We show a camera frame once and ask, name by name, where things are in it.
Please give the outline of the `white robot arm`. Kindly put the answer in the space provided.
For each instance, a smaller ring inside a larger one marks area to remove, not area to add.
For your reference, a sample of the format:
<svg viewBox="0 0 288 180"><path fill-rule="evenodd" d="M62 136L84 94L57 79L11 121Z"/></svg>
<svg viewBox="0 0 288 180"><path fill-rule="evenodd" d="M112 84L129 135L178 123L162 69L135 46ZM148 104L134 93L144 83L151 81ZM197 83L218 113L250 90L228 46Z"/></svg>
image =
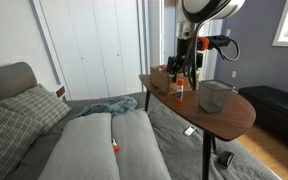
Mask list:
<svg viewBox="0 0 288 180"><path fill-rule="evenodd" d="M168 58L167 72L172 81L182 73L195 89L196 71L202 66L204 50L216 49L223 60L236 61L240 57L239 44L225 35L200 37L201 27L210 20L234 15L245 0L179 0L176 25L177 52Z"/></svg>

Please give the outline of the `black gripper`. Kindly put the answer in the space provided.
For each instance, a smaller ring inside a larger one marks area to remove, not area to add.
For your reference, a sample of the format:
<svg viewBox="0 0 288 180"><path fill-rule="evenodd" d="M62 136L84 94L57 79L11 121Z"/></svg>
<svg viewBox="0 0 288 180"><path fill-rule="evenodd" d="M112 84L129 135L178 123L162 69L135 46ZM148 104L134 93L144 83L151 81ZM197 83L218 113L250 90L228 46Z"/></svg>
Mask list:
<svg viewBox="0 0 288 180"><path fill-rule="evenodd" d="M196 71L202 66L202 59L203 54L194 51L192 38L179 39L177 54L168 58L167 72L173 82L177 80L177 75L182 73L190 84L196 84Z"/></svg>

